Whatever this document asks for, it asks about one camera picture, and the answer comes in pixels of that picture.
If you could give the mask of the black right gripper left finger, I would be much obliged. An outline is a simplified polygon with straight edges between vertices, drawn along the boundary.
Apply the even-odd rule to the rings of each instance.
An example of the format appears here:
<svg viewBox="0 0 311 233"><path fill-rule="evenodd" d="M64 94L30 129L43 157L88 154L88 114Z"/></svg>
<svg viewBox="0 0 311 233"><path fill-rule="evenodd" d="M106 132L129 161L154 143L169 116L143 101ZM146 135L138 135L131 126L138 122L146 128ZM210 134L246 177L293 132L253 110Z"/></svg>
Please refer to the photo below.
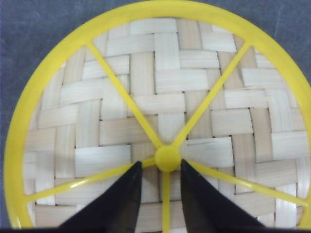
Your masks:
<svg viewBox="0 0 311 233"><path fill-rule="evenodd" d="M62 233L134 233L142 188L142 162L58 227Z"/></svg>

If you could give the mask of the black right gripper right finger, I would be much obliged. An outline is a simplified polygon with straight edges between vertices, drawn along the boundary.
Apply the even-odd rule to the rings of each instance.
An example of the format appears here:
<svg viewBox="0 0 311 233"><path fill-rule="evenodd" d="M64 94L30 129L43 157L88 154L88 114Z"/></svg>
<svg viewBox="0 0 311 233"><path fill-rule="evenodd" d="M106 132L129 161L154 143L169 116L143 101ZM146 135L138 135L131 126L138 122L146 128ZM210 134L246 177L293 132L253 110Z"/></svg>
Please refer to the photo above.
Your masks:
<svg viewBox="0 0 311 233"><path fill-rule="evenodd" d="M189 233L264 233L266 227L215 189L186 160L181 197Z"/></svg>

